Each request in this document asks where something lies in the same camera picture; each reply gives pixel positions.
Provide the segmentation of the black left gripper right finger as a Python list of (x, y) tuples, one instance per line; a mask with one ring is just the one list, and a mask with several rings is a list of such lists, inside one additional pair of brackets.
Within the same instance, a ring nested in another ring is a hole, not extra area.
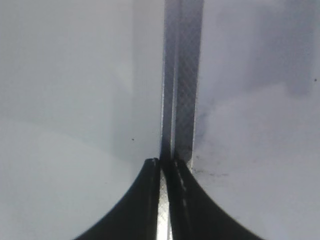
[(183, 160), (161, 160), (174, 240), (259, 240), (203, 190)]

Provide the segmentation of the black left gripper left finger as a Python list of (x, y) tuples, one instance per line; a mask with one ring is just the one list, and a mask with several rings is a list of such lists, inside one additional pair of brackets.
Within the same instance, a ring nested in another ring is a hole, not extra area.
[(149, 158), (122, 199), (78, 240), (155, 240), (160, 197), (160, 163)]

